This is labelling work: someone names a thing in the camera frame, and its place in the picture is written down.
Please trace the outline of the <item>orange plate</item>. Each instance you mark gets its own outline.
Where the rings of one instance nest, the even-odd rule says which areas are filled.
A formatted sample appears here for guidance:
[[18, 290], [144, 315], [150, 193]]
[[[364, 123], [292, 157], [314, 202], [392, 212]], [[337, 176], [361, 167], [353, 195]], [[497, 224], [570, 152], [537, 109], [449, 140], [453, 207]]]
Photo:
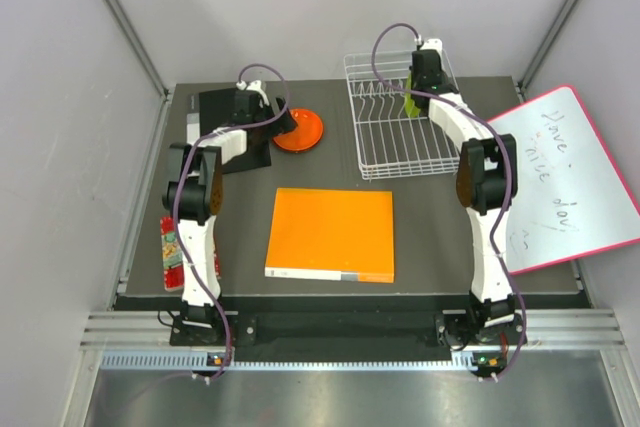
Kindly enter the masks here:
[[273, 143], [286, 152], [302, 153], [315, 147], [324, 134], [324, 123], [320, 116], [305, 108], [291, 111], [297, 127], [286, 134], [276, 136]]

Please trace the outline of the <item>green plate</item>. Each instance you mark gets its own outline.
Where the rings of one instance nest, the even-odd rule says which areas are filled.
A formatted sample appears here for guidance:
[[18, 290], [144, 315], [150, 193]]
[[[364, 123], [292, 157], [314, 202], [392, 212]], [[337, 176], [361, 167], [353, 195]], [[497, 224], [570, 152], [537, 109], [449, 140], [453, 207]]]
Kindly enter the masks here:
[[421, 109], [416, 106], [416, 103], [410, 93], [412, 89], [412, 74], [409, 74], [405, 82], [405, 94], [404, 94], [404, 111], [408, 118], [418, 118], [421, 115]]

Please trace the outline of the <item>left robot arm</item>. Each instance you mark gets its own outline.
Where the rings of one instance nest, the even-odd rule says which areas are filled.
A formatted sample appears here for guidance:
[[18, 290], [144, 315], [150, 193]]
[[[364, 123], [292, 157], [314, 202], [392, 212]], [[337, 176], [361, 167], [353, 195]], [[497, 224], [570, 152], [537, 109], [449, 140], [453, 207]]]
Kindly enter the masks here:
[[269, 141], [296, 127], [290, 112], [274, 112], [263, 81], [192, 97], [186, 140], [168, 150], [162, 195], [163, 207], [177, 225], [187, 306], [212, 308], [221, 294], [214, 227], [223, 175], [269, 166]]

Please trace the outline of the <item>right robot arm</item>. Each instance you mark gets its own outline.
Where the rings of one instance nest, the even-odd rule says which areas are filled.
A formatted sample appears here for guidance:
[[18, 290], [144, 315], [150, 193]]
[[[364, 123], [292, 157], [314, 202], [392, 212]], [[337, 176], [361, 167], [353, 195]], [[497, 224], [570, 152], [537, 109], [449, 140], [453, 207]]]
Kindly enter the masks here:
[[510, 134], [496, 138], [476, 119], [443, 62], [442, 42], [425, 41], [412, 53], [407, 87], [415, 107], [459, 152], [456, 195], [468, 214], [474, 249], [470, 292], [473, 302], [484, 307], [469, 314], [466, 327], [474, 340], [487, 343], [502, 332], [501, 315], [514, 309], [513, 289], [503, 269], [508, 218], [503, 203], [517, 193], [516, 141]]

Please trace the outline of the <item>black book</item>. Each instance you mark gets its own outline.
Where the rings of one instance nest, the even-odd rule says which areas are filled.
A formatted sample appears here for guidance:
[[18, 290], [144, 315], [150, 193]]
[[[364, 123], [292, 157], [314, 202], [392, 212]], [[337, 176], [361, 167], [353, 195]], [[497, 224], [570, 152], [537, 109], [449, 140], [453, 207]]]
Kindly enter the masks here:
[[[191, 94], [187, 103], [186, 138], [194, 143], [231, 120], [235, 89], [219, 89]], [[224, 174], [239, 173], [271, 166], [270, 147], [266, 142], [252, 145], [241, 155], [223, 165]]]

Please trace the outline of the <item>large orange book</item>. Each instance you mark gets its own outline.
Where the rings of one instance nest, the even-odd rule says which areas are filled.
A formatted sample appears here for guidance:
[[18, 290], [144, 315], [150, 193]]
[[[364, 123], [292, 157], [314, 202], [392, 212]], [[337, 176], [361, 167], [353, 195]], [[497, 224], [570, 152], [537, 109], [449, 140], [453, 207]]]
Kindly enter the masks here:
[[393, 283], [393, 194], [279, 188], [274, 200], [265, 276]]

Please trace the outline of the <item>red patterned book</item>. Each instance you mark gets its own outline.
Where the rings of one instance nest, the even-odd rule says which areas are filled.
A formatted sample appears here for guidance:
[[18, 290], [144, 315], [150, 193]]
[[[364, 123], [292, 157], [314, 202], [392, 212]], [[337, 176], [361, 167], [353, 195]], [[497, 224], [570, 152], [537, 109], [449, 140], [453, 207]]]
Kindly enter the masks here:
[[160, 238], [164, 289], [168, 292], [181, 290], [184, 287], [182, 253], [170, 216], [160, 218]]

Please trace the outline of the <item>pink framed whiteboard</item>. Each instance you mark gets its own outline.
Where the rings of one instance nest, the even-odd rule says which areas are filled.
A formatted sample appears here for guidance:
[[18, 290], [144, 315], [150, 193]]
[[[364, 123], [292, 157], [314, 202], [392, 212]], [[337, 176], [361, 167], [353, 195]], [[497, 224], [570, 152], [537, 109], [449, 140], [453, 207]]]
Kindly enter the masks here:
[[639, 203], [573, 87], [490, 123], [517, 143], [518, 189], [506, 227], [511, 273], [638, 242]]

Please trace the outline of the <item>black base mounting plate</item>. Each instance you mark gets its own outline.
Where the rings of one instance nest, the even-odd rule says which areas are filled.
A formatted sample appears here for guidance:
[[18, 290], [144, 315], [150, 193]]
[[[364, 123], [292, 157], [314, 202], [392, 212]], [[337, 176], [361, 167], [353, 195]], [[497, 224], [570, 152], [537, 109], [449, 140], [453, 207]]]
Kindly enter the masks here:
[[334, 311], [334, 312], [240, 312], [225, 319], [215, 313], [197, 322], [174, 319], [173, 346], [223, 346], [228, 334], [236, 348], [268, 348], [280, 343], [307, 350], [325, 343], [344, 352], [358, 341], [389, 341], [411, 347], [438, 348], [451, 343], [491, 342], [502, 334], [523, 332], [522, 317], [485, 322], [471, 312], [443, 311]]

